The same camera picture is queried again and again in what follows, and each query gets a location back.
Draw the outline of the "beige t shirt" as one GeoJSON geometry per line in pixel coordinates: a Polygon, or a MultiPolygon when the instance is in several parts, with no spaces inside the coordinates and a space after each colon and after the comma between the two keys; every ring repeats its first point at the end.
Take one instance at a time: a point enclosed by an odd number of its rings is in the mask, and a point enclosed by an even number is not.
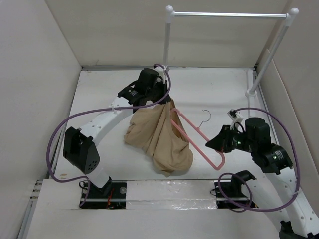
{"type": "Polygon", "coordinates": [[[193,163],[188,140],[171,124],[173,121],[183,128],[177,113],[170,113],[174,108],[171,100],[164,105],[138,109],[124,135],[125,143],[141,149],[166,177],[176,171],[188,171],[193,163]]]}

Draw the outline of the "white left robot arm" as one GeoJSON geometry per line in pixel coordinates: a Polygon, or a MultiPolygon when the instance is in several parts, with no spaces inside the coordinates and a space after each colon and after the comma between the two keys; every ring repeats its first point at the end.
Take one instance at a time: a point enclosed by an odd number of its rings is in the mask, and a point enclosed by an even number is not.
{"type": "Polygon", "coordinates": [[[97,146],[116,125],[144,108],[148,101],[152,105],[169,102],[170,86],[166,77],[163,65],[144,68],[136,81],[118,92],[106,110],[80,128],[70,127],[65,132],[63,157],[88,178],[99,197],[111,193],[112,179],[100,164],[97,146]]]}

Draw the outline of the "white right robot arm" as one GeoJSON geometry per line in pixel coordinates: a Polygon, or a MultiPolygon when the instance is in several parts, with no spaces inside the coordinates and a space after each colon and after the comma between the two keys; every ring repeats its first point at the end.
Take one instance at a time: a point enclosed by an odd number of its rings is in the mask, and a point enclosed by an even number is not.
{"type": "Polygon", "coordinates": [[[262,118],[245,120],[243,131],[224,125],[206,147],[222,153],[235,149],[250,153],[276,189],[283,205],[277,206],[248,170],[231,175],[228,184],[218,183],[219,193],[229,203],[253,212],[263,212],[279,229],[281,239],[317,239],[319,218],[300,188],[299,171],[287,152],[271,142],[270,127],[262,118]]]}

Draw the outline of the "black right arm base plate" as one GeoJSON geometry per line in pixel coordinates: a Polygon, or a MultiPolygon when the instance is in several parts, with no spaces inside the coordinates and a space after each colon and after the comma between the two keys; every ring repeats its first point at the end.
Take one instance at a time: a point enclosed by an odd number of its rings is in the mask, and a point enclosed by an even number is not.
{"type": "Polygon", "coordinates": [[[244,181],[255,180],[256,177],[248,170],[243,170],[238,173],[223,173],[217,181],[214,182],[214,189],[211,189],[210,194],[216,197],[216,205],[218,209],[230,209],[233,212],[244,212],[244,209],[229,202],[223,194],[220,192],[219,184],[222,191],[233,201],[250,208],[258,208],[258,206],[252,201],[249,194],[247,196],[242,193],[242,186],[244,181]]]}

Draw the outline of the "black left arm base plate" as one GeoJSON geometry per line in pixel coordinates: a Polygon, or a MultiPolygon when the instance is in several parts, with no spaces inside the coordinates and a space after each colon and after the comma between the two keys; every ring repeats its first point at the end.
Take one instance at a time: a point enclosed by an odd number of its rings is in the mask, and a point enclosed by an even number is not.
{"type": "Polygon", "coordinates": [[[93,184],[88,191],[88,182],[80,181],[81,198],[79,208],[81,209],[126,209],[127,181],[113,181],[106,195],[103,195],[93,184]]]}

